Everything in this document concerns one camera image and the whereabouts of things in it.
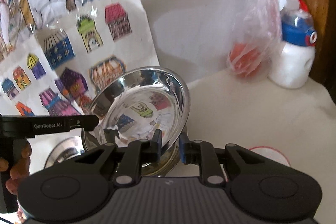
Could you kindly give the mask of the person's left hand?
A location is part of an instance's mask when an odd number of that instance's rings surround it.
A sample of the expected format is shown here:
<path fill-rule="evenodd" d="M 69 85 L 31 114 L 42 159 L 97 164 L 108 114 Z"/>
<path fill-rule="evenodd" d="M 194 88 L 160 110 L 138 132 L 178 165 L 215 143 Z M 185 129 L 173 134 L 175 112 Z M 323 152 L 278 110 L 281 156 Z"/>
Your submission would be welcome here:
<path fill-rule="evenodd" d="M 10 169 L 10 178 L 6 182 L 7 190 L 17 195 L 19 184 L 30 175 L 30 156 L 32 154 L 31 145 L 28 141 L 25 142 L 25 146 L 22 148 L 21 157 L 17 163 Z"/>

